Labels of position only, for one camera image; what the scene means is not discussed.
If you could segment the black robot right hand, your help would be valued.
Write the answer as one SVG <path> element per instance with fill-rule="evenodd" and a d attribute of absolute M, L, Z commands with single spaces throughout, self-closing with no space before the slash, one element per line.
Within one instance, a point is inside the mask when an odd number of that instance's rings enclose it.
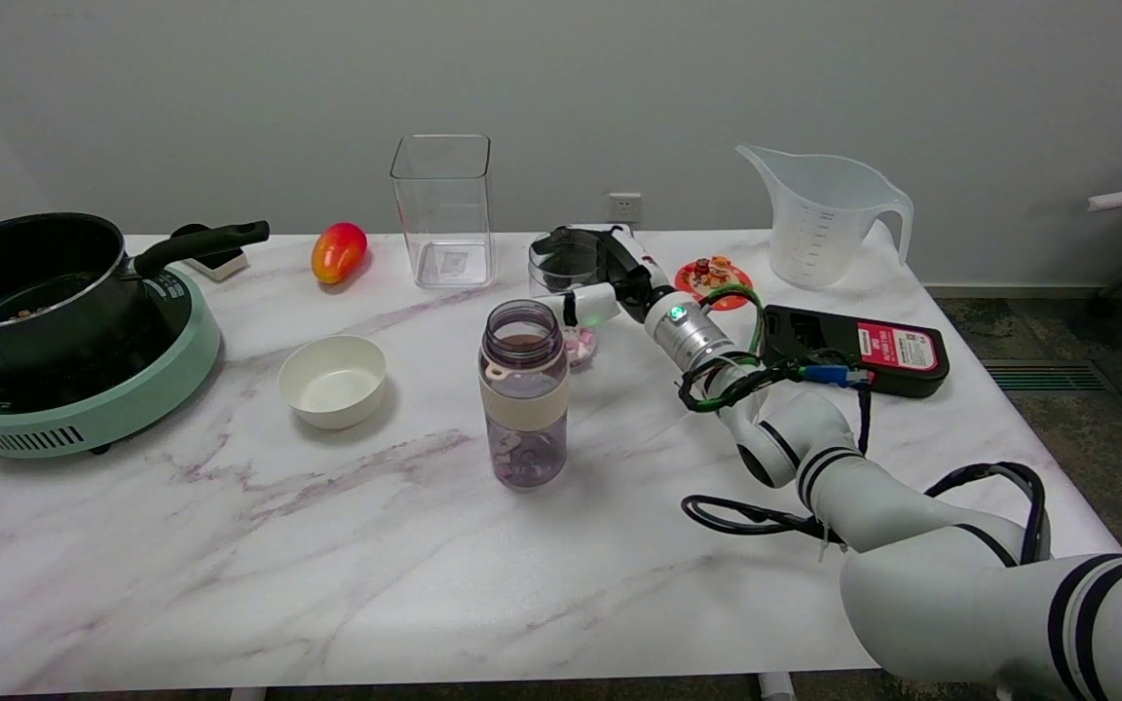
<path fill-rule="evenodd" d="M 638 324 L 674 290 L 629 225 L 562 225 L 527 248 L 536 301 L 564 328 L 597 328 L 619 314 Z"/>

